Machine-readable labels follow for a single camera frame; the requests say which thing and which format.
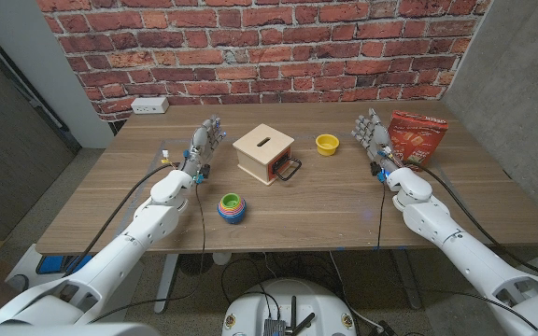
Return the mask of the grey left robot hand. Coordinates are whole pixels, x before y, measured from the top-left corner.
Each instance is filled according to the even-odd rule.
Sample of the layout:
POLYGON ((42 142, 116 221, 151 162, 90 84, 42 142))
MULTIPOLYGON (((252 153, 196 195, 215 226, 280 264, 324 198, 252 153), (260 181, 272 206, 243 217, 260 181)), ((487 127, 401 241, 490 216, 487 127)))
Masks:
POLYGON ((206 119, 194 131, 180 170, 198 181, 204 167, 209 165, 215 149, 225 136, 226 132, 221 129, 220 117, 213 115, 210 119, 206 119))

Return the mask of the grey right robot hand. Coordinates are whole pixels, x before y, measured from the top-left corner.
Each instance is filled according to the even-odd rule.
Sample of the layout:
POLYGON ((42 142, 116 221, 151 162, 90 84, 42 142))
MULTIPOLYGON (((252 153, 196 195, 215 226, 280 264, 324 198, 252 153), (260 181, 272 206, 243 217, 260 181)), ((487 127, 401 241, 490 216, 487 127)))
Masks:
POLYGON ((370 107, 368 115, 359 115, 351 135, 366 151, 370 159, 372 176, 384 183, 388 176, 401 164, 394 158, 393 144, 388 129, 381 122, 375 110, 370 107))

